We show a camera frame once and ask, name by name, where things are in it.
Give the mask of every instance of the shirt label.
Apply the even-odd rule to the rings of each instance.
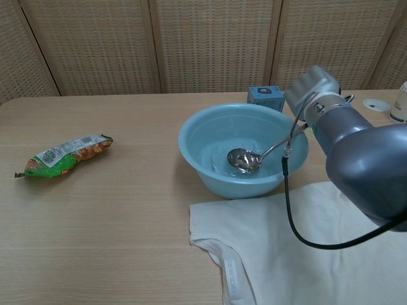
[[[240,293],[240,286],[237,278],[237,270],[234,259],[225,259],[224,261],[224,273],[226,275],[226,283],[228,285],[228,291],[230,300],[239,300],[242,298]]]

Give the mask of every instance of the black cable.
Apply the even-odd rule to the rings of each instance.
[[[407,212],[400,213],[399,215],[397,215],[393,220],[389,221],[388,223],[373,230],[372,232],[369,232],[368,234],[355,238],[354,240],[350,240],[345,243],[332,244],[332,245],[321,245],[319,243],[313,243],[311,241],[306,240],[304,237],[302,237],[294,225],[293,216],[291,215],[291,204],[290,204],[290,196],[289,196],[289,188],[288,188],[288,158],[285,158],[285,157],[282,158],[282,172],[284,175],[284,184],[285,184],[285,191],[286,191],[286,205],[287,205],[288,221],[290,223],[291,230],[293,230],[294,235],[302,243],[306,244],[309,247],[321,249],[321,250],[339,250],[339,249],[353,247],[360,243],[364,243],[365,241],[371,240],[372,238],[374,238],[388,230],[391,230],[392,228],[398,226],[400,223],[407,220]]]

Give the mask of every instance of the wooden frame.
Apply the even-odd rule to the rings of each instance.
[[[376,85],[378,84],[380,77],[382,76],[382,73],[385,69],[385,66],[387,65],[387,61],[390,58],[393,48],[396,45],[397,40],[398,40],[404,26],[407,26],[407,6],[404,8],[403,14],[401,15],[400,19],[398,20],[397,25],[394,27],[394,31],[389,39],[389,42],[387,43],[386,48],[380,58],[380,61],[379,61],[378,65],[376,66],[376,69],[374,70],[372,77],[369,80],[369,83],[368,83],[369,89],[374,89],[376,87]]]
[[[281,53],[281,44],[284,38],[284,30],[286,28],[287,14],[290,0],[282,0],[279,10],[279,22],[277,27],[277,35],[275,37],[274,49],[273,49],[273,59],[270,73],[270,84],[275,84],[277,82],[277,74],[279,72],[279,60]]]
[[[149,2],[149,10],[151,14],[151,26],[153,39],[155,44],[155,54],[157,59],[157,69],[160,78],[160,86],[162,93],[168,93],[168,86],[165,80],[165,61],[164,61],[164,51],[160,33],[160,21],[158,18],[157,3],[155,0],[147,0]]]
[[[29,22],[29,26],[32,28],[33,33],[35,33],[35,38],[36,41],[38,42],[39,46],[38,48],[41,48],[42,54],[44,56],[44,60],[48,64],[48,67],[50,68],[50,72],[53,76],[53,79],[56,82],[56,85],[59,89],[59,92],[61,95],[67,95],[67,90],[63,84],[62,78],[60,77],[58,73],[57,66],[55,65],[54,60],[52,59],[51,53],[45,43],[45,39],[43,35],[41,34],[41,31],[39,30],[39,27],[37,26],[37,21],[34,18],[34,14],[30,9],[30,6],[27,5],[26,1],[28,0],[18,0],[20,3],[20,9],[22,10],[22,13],[27,17],[27,21]]]
[[[405,11],[405,8],[407,7],[407,0],[399,0],[396,9],[394,10],[394,14],[391,18],[391,21],[389,22],[386,31],[383,34],[382,41],[380,42],[379,46],[377,47],[375,56],[372,58],[370,66],[368,71],[366,72],[366,75],[363,79],[361,89],[373,89],[373,87],[370,85],[371,83],[371,78],[373,77],[373,74],[376,71],[376,68],[378,67],[378,64],[381,62],[382,57],[385,55],[385,52],[387,50],[387,46],[390,43],[391,37],[393,37],[393,33],[395,31],[397,23],[399,23],[400,20],[403,19],[403,9]]]
[[[270,24],[270,32],[268,35],[267,53],[265,70],[263,74],[263,84],[272,85],[272,67],[275,55],[275,46],[277,43],[277,34],[279,33],[279,22],[282,9],[283,0],[274,0],[273,2],[273,12],[272,12],[272,22]]]
[[[149,61],[151,75],[153,77],[153,86],[155,93],[162,93],[160,71],[158,69],[158,60],[156,52],[155,35],[153,32],[153,23],[151,19],[149,0],[141,0],[142,19],[144,31],[146,33],[147,51],[149,53]]]
[[[22,27],[24,28],[25,33],[27,33],[29,41],[30,41],[32,47],[34,48],[34,52],[37,55],[39,64],[43,68],[44,74],[45,74],[48,82],[50,83],[52,92],[55,95],[61,95],[59,86],[56,83],[56,80],[53,77],[50,67],[48,66],[47,61],[44,58],[43,52],[41,51],[41,48],[38,45],[38,42],[36,40],[36,37],[34,36],[32,27],[30,26],[30,24],[28,23],[28,21],[26,19],[26,15],[23,12],[22,5],[20,5],[20,0],[11,0],[11,3],[14,5],[16,14],[18,15],[18,17],[21,21]]]

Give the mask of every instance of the woven panel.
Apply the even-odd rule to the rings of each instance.
[[[0,0],[0,104],[17,97],[53,95],[14,6]]]
[[[346,90],[361,87],[397,0],[290,0],[277,83],[289,87],[319,64]]]
[[[154,93],[159,87],[153,84],[140,1],[24,4],[64,95]]]
[[[261,85],[273,1],[157,0],[169,92]]]
[[[376,89],[398,89],[407,81],[407,25],[397,39]]]

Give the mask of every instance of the white t-shirt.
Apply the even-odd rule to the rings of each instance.
[[[377,228],[331,182],[290,191],[306,239],[341,243]],[[191,243],[223,270],[225,305],[407,304],[407,233],[344,250],[302,244],[284,194],[190,206]]]

